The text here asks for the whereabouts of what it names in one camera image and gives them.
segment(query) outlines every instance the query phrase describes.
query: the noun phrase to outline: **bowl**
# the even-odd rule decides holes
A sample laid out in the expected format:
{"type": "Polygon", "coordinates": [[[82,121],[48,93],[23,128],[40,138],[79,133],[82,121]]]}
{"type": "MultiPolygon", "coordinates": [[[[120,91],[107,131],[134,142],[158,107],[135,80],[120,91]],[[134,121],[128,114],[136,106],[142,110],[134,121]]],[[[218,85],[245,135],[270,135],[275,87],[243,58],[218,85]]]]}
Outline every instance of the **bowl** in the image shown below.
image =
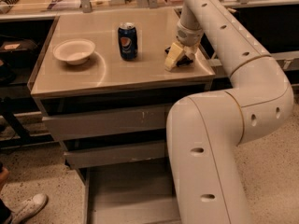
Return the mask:
{"type": "Polygon", "coordinates": [[[85,63],[94,53],[95,45],[86,39],[71,39],[58,44],[53,51],[54,57],[72,65],[85,63]]]}

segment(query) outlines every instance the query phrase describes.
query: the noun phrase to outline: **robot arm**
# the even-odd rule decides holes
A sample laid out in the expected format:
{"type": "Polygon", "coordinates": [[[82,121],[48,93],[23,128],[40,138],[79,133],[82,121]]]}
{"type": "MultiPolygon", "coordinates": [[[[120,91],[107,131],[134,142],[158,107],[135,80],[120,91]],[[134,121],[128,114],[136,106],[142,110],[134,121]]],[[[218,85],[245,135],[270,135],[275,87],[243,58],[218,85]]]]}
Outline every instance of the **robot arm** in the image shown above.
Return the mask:
{"type": "Polygon", "coordinates": [[[271,54],[219,0],[184,0],[183,46],[201,30],[233,88],[179,100],[167,118],[167,145],[183,224],[250,224],[234,146],[268,135],[292,113],[292,87],[271,54]]]}

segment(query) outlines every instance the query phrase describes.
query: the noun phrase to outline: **concrete floor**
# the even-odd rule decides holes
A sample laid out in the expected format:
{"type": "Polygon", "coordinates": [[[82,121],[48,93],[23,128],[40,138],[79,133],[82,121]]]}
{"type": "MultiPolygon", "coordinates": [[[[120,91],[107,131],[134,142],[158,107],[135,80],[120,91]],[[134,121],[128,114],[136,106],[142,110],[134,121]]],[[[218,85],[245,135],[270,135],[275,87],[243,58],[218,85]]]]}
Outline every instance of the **concrete floor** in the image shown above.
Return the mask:
{"type": "MultiPolygon", "coordinates": [[[[235,149],[254,224],[299,223],[298,131],[296,104],[293,115],[276,132],[235,149]]],[[[9,155],[8,152],[2,150],[0,154],[0,160],[11,171],[1,193],[8,206],[44,192],[50,197],[49,203],[26,223],[82,223],[84,187],[76,172],[64,165],[58,144],[22,147],[9,155]]]]}

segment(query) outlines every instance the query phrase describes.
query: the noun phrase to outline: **blue can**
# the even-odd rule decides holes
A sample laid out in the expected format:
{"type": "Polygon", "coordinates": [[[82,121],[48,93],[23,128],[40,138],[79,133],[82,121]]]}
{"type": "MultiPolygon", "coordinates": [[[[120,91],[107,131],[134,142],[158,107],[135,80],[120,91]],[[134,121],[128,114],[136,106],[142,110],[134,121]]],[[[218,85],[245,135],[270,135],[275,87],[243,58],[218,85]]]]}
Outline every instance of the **blue can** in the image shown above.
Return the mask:
{"type": "Polygon", "coordinates": [[[121,57],[130,61],[137,57],[137,30],[130,22],[121,23],[118,31],[121,57]]]}

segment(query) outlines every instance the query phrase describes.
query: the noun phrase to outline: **white sneaker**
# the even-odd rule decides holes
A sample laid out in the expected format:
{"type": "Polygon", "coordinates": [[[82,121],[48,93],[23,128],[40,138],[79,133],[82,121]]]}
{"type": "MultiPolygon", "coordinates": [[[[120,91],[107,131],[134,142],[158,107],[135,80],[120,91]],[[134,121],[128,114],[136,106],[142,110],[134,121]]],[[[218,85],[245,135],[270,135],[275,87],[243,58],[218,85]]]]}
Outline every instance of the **white sneaker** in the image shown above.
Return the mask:
{"type": "Polygon", "coordinates": [[[23,201],[18,207],[12,209],[11,224],[19,224],[23,220],[36,215],[48,201],[46,194],[37,194],[32,198],[23,201]]]}

